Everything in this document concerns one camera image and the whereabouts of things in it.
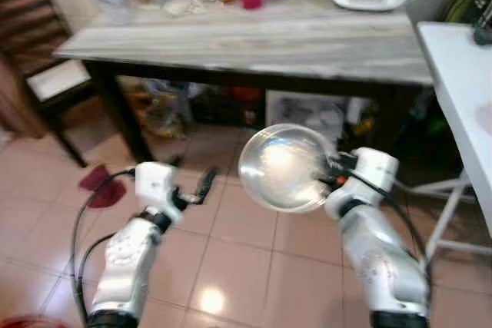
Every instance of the stainless steel bowl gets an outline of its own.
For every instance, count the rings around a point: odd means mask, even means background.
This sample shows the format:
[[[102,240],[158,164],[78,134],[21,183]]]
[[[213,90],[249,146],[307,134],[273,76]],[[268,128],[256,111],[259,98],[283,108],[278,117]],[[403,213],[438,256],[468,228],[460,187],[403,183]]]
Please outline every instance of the stainless steel bowl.
[[[328,189],[317,179],[326,157],[337,157],[324,136],[297,124],[276,124],[253,136],[239,159],[239,176],[257,203],[304,213],[320,207]]]

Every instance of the tile floor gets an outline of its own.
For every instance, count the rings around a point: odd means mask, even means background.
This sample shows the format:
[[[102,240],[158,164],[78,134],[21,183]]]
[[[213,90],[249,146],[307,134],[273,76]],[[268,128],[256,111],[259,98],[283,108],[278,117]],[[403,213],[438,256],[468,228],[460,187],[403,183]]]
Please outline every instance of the tile floor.
[[[200,172],[222,172],[205,205],[186,211],[171,230],[154,265],[144,328],[361,328],[367,308],[355,273],[343,256],[337,225],[317,210],[294,216],[253,204],[235,169],[251,132],[200,126],[183,141],[149,138],[155,155],[184,153],[178,182],[192,191]],[[112,171],[132,164],[118,135],[85,152]],[[78,169],[46,137],[20,139],[0,153],[0,318],[43,313],[80,326],[67,274],[75,213],[87,197]],[[92,210],[83,246],[117,230],[136,209],[127,194],[108,210]],[[400,194],[428,238],[443,202]],[[390,220],[414,248],[401,222]],[[460,207],[448,237],[490,244],[480,210]],[[103,267],[97,250],[85,276],[88,301]],[[441,253],[435,266],[432,326],[492,326],[492,262],[465,253]]]

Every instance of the white table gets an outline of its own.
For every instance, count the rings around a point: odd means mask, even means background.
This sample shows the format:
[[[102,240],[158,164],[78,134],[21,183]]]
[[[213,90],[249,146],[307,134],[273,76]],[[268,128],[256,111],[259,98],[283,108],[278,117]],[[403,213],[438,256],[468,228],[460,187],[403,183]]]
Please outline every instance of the white table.
[[[437,100],[453,131],[464,166],[456,180],[413,189],[421,194],[451,190],[426,254],[430,259],[437,247],[447,247],[492,255],[489,247],[442,239],[464,188],[470,184],[492,234],[492,47],[475,45],[473,30],[467,25],[421,22],[418,31],[434,74]]]

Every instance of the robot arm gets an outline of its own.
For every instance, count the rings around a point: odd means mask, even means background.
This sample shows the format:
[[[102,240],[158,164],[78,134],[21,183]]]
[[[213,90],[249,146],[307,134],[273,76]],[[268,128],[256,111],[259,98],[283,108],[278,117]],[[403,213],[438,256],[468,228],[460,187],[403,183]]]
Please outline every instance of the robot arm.
[[[354,171],[389,191],[397,161],[367,148],[354,154]],[[328,197],[325,210],[339,220],[344,250],[362,283],[372,326],[427,327],[429,286],[425,274],[377,208],[380,200],[379,193],[350,177]]]
[[[203,204],[217,173],[212,169],[196,195],[183,195],[173,181],[177,169],[167,164],[136,167],[135,187],[142,212],[108,242],[105,271],[88,316],[87,326],[135,328],[143,314],[149,273],[165,232],[179,224],[189,204]]]

